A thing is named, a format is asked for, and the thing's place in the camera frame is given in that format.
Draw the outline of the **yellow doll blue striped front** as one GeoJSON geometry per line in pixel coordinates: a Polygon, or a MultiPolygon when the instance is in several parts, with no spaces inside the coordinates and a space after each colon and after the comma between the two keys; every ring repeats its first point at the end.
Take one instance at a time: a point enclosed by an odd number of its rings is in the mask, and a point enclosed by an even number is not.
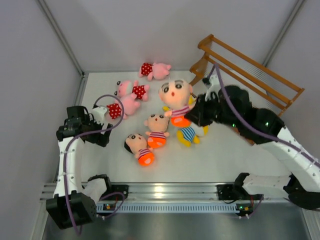
{"type": "Polygon", "coordinates": [[[188,127],[183,127],[177,130],[176,137],[178,141],[190,147],[191,144],[199,144],[200,138],[204,137],[209,131],[209,126],[198,126],[196,124],[191,124],[188,127]]]}

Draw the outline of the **yellow doll blue striped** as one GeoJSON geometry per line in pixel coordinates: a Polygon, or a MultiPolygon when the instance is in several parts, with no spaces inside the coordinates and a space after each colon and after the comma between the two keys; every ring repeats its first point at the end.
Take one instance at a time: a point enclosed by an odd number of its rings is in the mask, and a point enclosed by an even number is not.
{"type": "MultiPolygon", "coordinates": [[[[195,94],[191,93],[189,96],[188,104],[192,105],[196,100],[197,100],[197,96],[195,94]]],[[[164,112],[167,112],[167,111],[170,111],[171,109],[168,106],[163,106],[162,110],[164,112]]]]}
{"type": "Polygon", "coordinates": [[[190,147],[191,144],[199,144],[200,138],[204,137],[209,131],[209,126],[198,126],[196,124],[191,124],[188,127],[183,127],[177,130],[176,137],[178,141],[190,147]]]}

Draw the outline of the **large boy doll orange shorts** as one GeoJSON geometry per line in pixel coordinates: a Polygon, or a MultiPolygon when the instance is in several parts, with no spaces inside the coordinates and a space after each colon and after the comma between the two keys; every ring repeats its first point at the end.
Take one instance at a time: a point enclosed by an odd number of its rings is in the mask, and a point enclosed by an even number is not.
{"type": "Polygon", "coordinates": [[[191,125],[191,121],[185,118],[192,106],[189,99],[193,91],[192,86],[183,79],[177,79],[164,83],[159,91],[159,97],[169,108],[165,116],[170,118],[174,127],[186,128],[191,125]]]}

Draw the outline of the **pink pig doll front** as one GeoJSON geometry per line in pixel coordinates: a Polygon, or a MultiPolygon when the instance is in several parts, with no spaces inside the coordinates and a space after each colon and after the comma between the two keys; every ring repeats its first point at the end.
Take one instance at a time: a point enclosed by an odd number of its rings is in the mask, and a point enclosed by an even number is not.
{"type": "Polygon", "coordinates": [[[131,93],[120,98],[120,101],[116,100],[115,103],[108,104],[108,114],[111,119],[119,118],[123,114],[123,118],[132,116],[140,107],[140,102],[136,100],[137,95],[131,93]]]}

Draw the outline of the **pink pig doll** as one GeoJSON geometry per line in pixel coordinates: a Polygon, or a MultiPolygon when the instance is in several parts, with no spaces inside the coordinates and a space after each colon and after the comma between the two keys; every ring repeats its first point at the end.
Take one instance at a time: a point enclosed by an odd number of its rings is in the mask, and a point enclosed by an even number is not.
{"type": "Polygon", "coordinates": [[[144,62],[139,68],[138,76],[146,77],[148,81],[163,80],[170,74],[171,68],[170,64],[144,62]]]}
{"type": "Polygon", "coordinates": [[[131,93],[120,98],[120,101],[116,100],[115,103],[108,104],[108,114],[111,119],[119,118],[123,114],[123,118],[132,116],[140,107],[140,102],[136,100],[137,95],[131,93]]]}

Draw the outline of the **boy doll orange shorts front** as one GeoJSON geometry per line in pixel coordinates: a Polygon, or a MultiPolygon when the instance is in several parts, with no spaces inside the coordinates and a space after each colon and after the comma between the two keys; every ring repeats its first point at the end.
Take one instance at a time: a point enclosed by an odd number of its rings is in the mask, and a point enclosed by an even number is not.
{"type": "Polygon", "coordinates": [[[155,160],[153,149],[148,147],[147,140],[139,133],[130,134],[124,141],[124,148],[134,155],[141,166],[149,166],[155,160]]]}

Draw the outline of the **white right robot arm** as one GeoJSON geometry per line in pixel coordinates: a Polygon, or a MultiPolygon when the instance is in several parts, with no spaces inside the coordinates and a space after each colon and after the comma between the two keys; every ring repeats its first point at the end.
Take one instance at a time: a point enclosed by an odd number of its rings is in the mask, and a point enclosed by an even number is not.
{"type": "Polygon", "coordinates": [[[305,210],[320,210],[319,160],[298,143],[273,111],[254,107],[246,90],[227,85],[218,92],[200,94],[186,118],[199,127],[218,123],[235,128],[240,136],[269,152],[290,172],[284,176],[241,172],[231,187],[237,200],[269,196],[287,199],[305,210]]]}

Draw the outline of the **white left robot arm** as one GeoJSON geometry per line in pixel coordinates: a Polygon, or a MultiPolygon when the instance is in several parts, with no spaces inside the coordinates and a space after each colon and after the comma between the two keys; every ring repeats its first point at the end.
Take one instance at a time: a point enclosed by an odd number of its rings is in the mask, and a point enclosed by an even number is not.
{"type": "Polygon", "coordinates": [[[99,174],[82,184],[82,159],[86,143],[106,147],[113,125],[106,122],[108,108],[94,106],[88,111],[76,105],[66,109],[67,118],[56,131],[59,147],[59,167],[52,198],[46,200],[46,210],[61,229],[77,228],[96,219],[97,203],[113,194],[110,178],[99,174]]]}

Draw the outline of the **brown wooden toy shelf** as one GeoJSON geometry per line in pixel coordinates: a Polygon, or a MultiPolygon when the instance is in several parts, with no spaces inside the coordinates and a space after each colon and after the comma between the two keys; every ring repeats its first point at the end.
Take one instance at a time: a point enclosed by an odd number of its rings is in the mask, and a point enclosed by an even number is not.
{"type": "Polygon", "coordinates": [[[194,74],[193,86],[218,64],[225,85],[237,85],[247,90],[255,107],[269,108],[279,116],[305,91],[213,34],[202,39],[197,48],[202,57],[189,69],[194,74]]]}

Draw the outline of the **pink pig doll facing up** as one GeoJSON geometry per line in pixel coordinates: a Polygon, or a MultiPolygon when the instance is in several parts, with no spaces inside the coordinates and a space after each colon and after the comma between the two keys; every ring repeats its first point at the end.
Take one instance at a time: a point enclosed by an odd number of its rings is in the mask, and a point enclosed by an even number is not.
{"type": "Polygon", "coordinates": [[[128,94],[136,94],[136,97],[139,100],[142,100],[144,102],[149,100],[149,90],[150,86],[148,84],[140,85],[138,80],[130,81],[130,80],[124,80],[124,81],[118,81],[116,83],[117,90],[114,92],[115,96],[123,97],[128,94]]]}

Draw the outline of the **pink pig doll back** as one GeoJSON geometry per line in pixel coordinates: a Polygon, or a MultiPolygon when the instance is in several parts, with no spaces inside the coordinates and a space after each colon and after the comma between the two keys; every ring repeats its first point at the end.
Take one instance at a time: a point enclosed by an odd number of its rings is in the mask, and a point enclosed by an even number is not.
{"type": "Polygon", "coordinates": [[[139,68],[138,76],[146,77],[148,81],[163,80],[170,74],[171,68],[170,64],[144,62],[139,68]]]}

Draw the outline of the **aluminium mounting rail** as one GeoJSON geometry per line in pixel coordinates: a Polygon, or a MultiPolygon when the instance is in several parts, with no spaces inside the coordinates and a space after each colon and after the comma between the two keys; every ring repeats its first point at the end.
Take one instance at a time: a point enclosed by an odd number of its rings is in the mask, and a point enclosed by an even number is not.
{"type": "Polygon", "coordinates": [[[97,201],[99,197],[115,192],[122,193],[131,201],[232,201],[240,195],[239,190],[233,190],[231,182],[109,184],[99,178],[80,186],[69,183],[67,189],[63,181],[47,183],[39,199],[46,201],[80,193],[97,201]]]}

